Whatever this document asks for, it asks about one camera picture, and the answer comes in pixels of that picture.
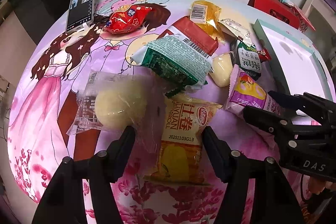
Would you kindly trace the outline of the person's hand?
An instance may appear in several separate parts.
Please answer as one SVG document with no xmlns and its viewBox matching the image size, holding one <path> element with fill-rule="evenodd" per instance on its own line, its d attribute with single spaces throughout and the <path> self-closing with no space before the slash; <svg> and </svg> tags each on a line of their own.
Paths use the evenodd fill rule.
<svg viewBox="0 0 336 224">
<path fill-rule="evenodd" d="M 324 189 L 332 191 L 336 190 L 336 183 L 320 180 L 318 178 L 310 177 L 308 182 L 308 190 L 314 194 L 320 194 Z"/>
</svg>

